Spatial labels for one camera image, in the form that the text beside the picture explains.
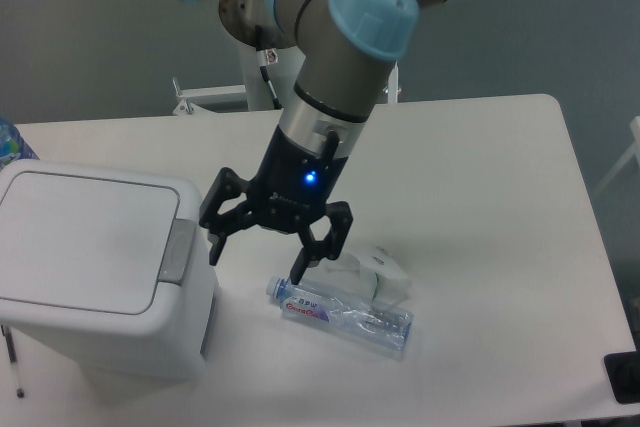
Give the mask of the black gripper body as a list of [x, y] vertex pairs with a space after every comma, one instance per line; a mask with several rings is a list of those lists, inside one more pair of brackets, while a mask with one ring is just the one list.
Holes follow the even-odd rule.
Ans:
[[347, 225], [349, 204], [328, 201], [347, 161], [337, 156], [338, 146], [339, 136], [331, 130], [321, 151], [310, 153], [277, 128], [247, 192], [254, 222], [286, 234], [303, 231], [322, 217], [332, 225]]

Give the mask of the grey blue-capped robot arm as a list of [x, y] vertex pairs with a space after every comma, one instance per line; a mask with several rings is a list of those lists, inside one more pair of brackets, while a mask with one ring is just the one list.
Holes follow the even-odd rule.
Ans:
[[211, 264], [231, 235], [253, 226], [298, 235], [293, 283], [340, 256], [353, 216], [330, 194], [421, 9], [448, 1], [264, 0], [304, 60], [256, 175], [245, 180], [221, 169], [201, 205]]

